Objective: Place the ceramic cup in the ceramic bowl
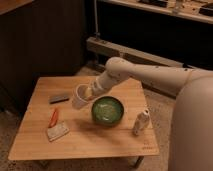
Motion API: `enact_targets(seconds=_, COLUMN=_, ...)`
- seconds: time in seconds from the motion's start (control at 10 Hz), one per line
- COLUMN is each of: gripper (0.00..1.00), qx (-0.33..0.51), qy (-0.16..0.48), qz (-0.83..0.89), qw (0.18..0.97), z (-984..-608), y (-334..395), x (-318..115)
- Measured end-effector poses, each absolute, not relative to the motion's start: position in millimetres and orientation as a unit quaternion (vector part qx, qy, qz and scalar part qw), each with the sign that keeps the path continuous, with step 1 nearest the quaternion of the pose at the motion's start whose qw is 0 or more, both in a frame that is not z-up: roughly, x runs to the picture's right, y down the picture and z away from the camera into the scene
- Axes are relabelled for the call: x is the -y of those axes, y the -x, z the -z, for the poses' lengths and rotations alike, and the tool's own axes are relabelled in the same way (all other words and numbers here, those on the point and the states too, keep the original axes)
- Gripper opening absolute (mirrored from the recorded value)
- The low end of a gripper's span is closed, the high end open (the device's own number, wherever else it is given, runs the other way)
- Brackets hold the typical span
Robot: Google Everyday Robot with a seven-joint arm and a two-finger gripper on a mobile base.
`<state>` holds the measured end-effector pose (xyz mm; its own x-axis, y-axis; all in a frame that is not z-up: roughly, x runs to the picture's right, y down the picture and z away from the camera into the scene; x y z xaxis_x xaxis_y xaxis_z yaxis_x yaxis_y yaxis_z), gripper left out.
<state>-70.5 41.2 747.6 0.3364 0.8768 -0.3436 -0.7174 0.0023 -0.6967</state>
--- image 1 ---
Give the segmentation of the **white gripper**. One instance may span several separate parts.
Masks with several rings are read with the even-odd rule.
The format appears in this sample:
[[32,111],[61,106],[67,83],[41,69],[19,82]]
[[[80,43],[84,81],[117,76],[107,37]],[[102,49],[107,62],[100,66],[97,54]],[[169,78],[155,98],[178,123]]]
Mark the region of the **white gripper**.
[[87,87],[84,91],[84,99],[91,100],[93,95],[100,96],[110,91],[110,88],[105,88],[96,77],[94,81],[91,82],[90,87]]

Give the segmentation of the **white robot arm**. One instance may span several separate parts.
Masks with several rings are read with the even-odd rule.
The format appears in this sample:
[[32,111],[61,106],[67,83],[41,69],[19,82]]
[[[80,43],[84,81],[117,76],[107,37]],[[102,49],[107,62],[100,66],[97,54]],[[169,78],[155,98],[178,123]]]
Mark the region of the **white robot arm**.
[[213,171],[213,71],[141,65],[112,57],[85,96],[94,99],[129,78],[176,98],[168,171]]

